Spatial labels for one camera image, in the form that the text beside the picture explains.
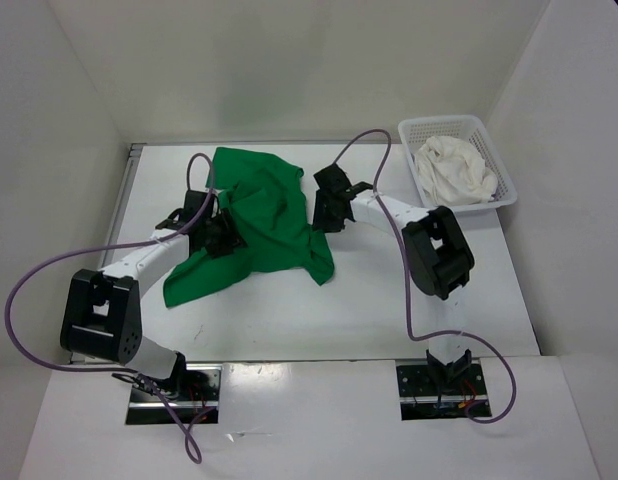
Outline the green t shirt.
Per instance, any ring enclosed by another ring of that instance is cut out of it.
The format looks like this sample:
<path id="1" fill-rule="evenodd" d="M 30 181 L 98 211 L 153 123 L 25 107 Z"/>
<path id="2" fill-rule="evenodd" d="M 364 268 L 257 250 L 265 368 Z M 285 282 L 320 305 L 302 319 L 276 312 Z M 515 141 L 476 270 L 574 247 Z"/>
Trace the green t shirt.
<path id="1" fill-rule="evenodd" d="M 172 308 L 229 288 L 253 273 L 302 268 L 319 285 L 334 275 L 325 234 L 307 220 L 302 168 L 263 152 L 219 147 L 208 183 L 246 245 L 213 258 L 204 250 L 175 267 L 163 284 Z"/>

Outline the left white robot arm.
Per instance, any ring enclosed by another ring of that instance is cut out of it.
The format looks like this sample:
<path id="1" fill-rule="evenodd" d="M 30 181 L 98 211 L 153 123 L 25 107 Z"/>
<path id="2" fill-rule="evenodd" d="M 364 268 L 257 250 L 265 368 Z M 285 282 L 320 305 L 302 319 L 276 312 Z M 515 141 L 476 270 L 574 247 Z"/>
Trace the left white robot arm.
<path id="1" fill-rule="evenodd" d="M 73 275 L 61 347 L 143 374 L 169 400 L 202 388 L 208 383 L 207 375 L 188 369 L 182 353 L 144 336 L 141 299 L 168 271 L 195 253 L 216 259 L 245 245 L 216 194 L 187 190 L 183 206 L 158 223 L 148 241 L 97 271 L 82 269 Z"/>

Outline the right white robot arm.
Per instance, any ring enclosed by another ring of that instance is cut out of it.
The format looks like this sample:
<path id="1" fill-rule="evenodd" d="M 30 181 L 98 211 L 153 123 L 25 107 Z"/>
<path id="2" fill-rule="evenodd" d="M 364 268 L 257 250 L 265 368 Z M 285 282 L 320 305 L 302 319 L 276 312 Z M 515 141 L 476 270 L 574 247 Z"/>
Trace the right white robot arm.
<path id="1" fill-rule="evenodd" d="M 367 182 L 320 181 L 313 227 L 336 233 L 347 220 L 397 235 L 407 285 L 421 292 L 434 317 L 436 331 L 423 336 L 428 382 L 438 394 L 448 394 L 472 361 L 459 337 L 466 325 L 463 289 L 475 260 L 456 217 L 446 207 L 427 210 L 375 193 Z"/>

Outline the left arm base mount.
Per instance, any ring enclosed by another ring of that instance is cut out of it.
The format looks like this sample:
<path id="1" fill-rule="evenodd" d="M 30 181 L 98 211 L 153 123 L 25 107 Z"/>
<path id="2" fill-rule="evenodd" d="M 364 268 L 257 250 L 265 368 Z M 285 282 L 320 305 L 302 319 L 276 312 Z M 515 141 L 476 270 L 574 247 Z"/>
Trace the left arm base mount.
<path id="1" fill-rule="evenodd" d="M 197 415 L 202 424 L 217 424 L 223 366 L 221 364 L 190 363 L 187 365 L 193 384 L 179 393 L 163 392 L 178 418 L 188 425 Z M 174 424 L 158 396 L 131 377 L 125 424 L 131 426 Z"/>

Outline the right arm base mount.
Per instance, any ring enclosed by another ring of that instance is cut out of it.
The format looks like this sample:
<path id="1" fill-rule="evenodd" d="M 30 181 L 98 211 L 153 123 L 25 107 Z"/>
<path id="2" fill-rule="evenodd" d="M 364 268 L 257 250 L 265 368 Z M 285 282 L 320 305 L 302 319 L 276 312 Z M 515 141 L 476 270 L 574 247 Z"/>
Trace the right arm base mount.
<path id="1" fill-rule="evenodd" d="M 465 418 L 465 409 L 479 419 L 491 418 L 483 370 L 474 361 L 460 380 L 438 392 L 424 360 L 397 362 L 395 365 L 401 418 L 410 420 Z"/>

